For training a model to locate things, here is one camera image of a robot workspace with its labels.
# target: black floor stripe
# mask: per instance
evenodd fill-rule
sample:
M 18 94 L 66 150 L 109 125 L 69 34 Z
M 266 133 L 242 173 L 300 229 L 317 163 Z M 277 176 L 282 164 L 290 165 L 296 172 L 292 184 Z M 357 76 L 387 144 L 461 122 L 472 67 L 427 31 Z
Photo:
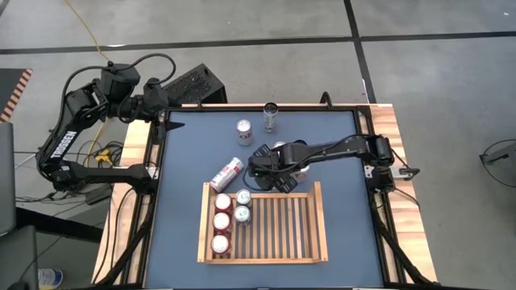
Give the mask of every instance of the black floor stripe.
M 0 17 L 2 17 L 2 13 L 6 9 L 7 4 L 9 4 L 9 0 L 3 0 L 2 3 L 0 3 Z
M 368 63 L 365 60 L 364 48 L 360 42 L 360 34 L 358 33 L 358 26 L 356 25 L 356 18 L 355 13 L 353 12 L 351 0 L 344 0 L 344 5 L 346 6 L 349 27 L 352 30 L 352 37 L 354 39 L 353 44 L 355 44 L 356 57 L 358 58 L 360 74 L 362 75 L 362 80 L 364 81 L 365 93 L 367 94 L 367 98 L 370 103 L 376 103 L 377 97 L 375 96 L 374 89 L 372 88 L 371 75 L 369 74 Z
M 466 33 L 441 33 L 425 35 L 377 35 L 361 36 L 362 42 L 380 41 L 409 41 L 409 40 L 437 40 L 437 39 L 478 39 L 495 37 L 514 37 L 516 31 L 495 31 L 495 32 L 466 32 Z
M 252 45 L 278 45 L 278 44 L 336 44 L 353 41 L 349 36 L 320 36 L 320 37 L 294 37 L 282 39 L 239 39 L 239 40 L 215 40 L 182 43 L 147 43 L 127 44 L 121 46 L 101 46 L 104 52 L 156 50 L 170 48 L 221 48 Z M 8 54 L 41 54 L 41 53 L 68 53 L 68 52 L 96 52 L 95 46 L 68 47 L 68 48 L 8 48 L 0 49 L 0 55 Z

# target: blue table surface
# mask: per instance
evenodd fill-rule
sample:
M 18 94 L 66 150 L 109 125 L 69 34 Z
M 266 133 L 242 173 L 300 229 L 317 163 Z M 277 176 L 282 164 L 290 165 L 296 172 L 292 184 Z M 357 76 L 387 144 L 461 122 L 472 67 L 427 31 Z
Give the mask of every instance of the blue table surface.
M 254 142 L 237 143 L 235 124 L 252 123 Z M 202 184 L 232 157 L 245 164 L 259 145 L 304 139 L 326 143 L 356 133 L 351 112 L 280 112 L 277 129 L 264 132 L 261 112 L 172 112 L 186 125 L 170 131 L 164 150 L 152 230 L 146 288 L 301 288 L 381 286 L 381 270 L 361 162 L 338 159 L 310 165 L 295 192 L 321 181 L 327 263 L 209 265 L 197 262 Z M 224 190 L 243 189 L 241 175 Z

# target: striped hazard tape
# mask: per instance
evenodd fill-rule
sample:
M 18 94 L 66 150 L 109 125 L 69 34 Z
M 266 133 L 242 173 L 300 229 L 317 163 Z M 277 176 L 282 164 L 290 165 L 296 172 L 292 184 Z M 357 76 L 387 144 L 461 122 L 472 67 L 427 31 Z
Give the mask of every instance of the striped hazard tape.
M 16 105 L 18 105 L 19 99 L 22 97 L 22 93 L 27 87 L 29 79 L 32 76 L 32 69 L 28 68 L 25 72 L 22 73 L 22 76 L 19 78 L 18 84 L 16 85 L 15 91 L 11 94 L 10 100 L 7 101 L 6 107 L 3 109 L 2 114 L 0 114 L 0 122 L 9 121 L 10 117 L 13 115 L 15 111 Z

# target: yellow cable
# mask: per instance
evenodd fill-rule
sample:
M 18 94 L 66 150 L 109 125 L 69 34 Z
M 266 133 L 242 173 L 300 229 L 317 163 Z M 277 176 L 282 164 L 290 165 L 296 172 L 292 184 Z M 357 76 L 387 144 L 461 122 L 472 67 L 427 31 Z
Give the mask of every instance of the yellow cable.
M 97 134 L 95 135 L 95 138 L 94 138 L 94 141 L 91 143 L 91 145 L 89 146 L 89 149 L 88 149 L 88 155 L 86 156 L 86 167 L 89 167 L 89 158 L 90 158 L 90 154 L 91 154 L 91 151 L 94 149 L 94 146 L 95 146 L 95 143 L 97 142 L 98 140 L 98 137 L 100 136 L 100 134 L 102 133 L 102 128 L 104 128 L 104 124 L 106 124 L 105 122 L 98 128 L 98 131 L 97 131 Z
M 88 24 L 86 24 L 84 22 L 84 20 L 82 20 L 81 16 L 77 13 L 77 11 L 75 11 L 75 9 L 73 8 L 72 4 L 70 4 L 69 0 L 64 0 L 64 1 L 66 2 L 66 5 L 68 5 L 68 7 L 70 7 L 70 9 L 73 11 L 73 13 L 79 18 L 79 20 L 81 20 L 82 25 L 84 25 L 84 27 L 88 31 L 89 36 L 91 36 L 91 38 L 94 40 L 95 46 L 97 47 L 97 50 L 98 50 L 98 53 L 100 53 L 101 56 L 104 56 L 105 59 L 110 61 L 110 59 L 106 55 L 104 55 L 104 53 L 102 53 L 102 50 L 100 49 L 100 46 L 98 45 L 97 40 L 95 39 L 94 34 L 91 32 L 91 30 L 88 27 Z

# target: black metal bracket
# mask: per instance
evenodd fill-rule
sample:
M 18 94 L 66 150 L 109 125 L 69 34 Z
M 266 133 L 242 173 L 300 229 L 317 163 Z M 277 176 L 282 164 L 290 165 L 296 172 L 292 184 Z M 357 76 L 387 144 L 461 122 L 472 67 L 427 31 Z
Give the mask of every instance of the black metal bracket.
M 331 101 L 330 94 L 328 92 L 322 93 L 321 100 L 319 101 L 319 104 L 326 104 L 326 107 L 329 110 L 333 110 L 333 102 Z
M 87 242 L 100 242 L 103 229 L 72 222 L 58 217 L 16 208 L 16 228 L 34 226 L 40 233 L 54 234 L 65 238 L 75 238 Z

